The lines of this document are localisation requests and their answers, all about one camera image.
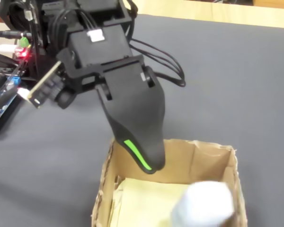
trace open cardboard box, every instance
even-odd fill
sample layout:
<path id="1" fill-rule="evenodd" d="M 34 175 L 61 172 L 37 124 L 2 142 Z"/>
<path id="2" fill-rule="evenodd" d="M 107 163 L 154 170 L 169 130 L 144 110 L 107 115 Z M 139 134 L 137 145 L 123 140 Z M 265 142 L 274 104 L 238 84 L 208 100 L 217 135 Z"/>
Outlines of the open cardboard box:
<path id="1" fill-rule="evenodd" d="M 231 146 L 199 141 L 165 140 L 164 144 L 165 167 L 148 175 L 137 166 L 123 147 L 115 141 L 112 142 L 102 168 L 100 188 L 92 213 L 92 227 L 109 227 L 113 193 L 120 179 L 125 178 L 180 184 L 224 181 L 232 192 L 235 207 L 235 214 L 224 227 L 247 227 L 235 150 Z"/>

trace gray tablecloth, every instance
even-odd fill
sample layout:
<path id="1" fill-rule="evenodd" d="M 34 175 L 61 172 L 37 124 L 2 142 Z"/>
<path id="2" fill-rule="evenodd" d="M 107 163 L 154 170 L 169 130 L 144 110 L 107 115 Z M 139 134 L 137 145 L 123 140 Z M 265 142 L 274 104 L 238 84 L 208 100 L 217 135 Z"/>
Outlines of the gray tablecloth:
<path id="1" fill-rule="evenodd" d="M 186 88 L 162 81 L 165 138 L 238 149 L 249 226 L 283 227 L 284 29 L 139 16 L 134 37 L 186 72 Z M 95 91 L 23 105 L 0 135 L 0 227 L 90 226 L 112 136 Z"/>

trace blue component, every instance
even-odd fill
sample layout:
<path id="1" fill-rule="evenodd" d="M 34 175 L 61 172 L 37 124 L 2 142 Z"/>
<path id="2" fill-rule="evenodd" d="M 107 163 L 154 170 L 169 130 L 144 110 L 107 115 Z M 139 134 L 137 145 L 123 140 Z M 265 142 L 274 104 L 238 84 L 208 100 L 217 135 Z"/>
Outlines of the blue component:
<path id="1" fill-rule="evenodd" d="M 20 77 L 13 77 L 12 80 L 14 82 L 14 85 L 19 85 L 21 83 Z"/>

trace green stripe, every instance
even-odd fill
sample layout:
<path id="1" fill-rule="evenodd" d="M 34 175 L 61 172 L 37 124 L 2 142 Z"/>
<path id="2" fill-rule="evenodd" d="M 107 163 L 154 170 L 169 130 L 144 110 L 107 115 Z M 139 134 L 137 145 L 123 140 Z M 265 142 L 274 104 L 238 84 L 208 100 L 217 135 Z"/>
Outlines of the green stripe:
<path id="1" fill-rule="evenodd" d="M 137 149 L 137 147 L 131 142 L 130 140 L 125 140 L 124 143 L 133 151 L 133 153 L 137 156 L 139 161 L 142 163 L 142 165 L 147 169 L 151 170 L 151 167 L 147 164 L 147 162 L 144 160 L 143 156 Z"/>

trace red led light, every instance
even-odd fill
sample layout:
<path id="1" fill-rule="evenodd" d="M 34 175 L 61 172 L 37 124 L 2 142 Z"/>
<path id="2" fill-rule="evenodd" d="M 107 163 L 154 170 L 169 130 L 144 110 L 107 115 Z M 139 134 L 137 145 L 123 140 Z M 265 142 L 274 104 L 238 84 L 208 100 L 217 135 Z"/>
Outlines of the red led light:
<path id="1" fill-rule="evenodd" d="M 26 52 L 26 51 L 22 52 L 22 53 L 21 53 L 21 56 L 22 56 L 22 57 L 26 57 L 26 56 L 27 56 L 27 52 Z"/>

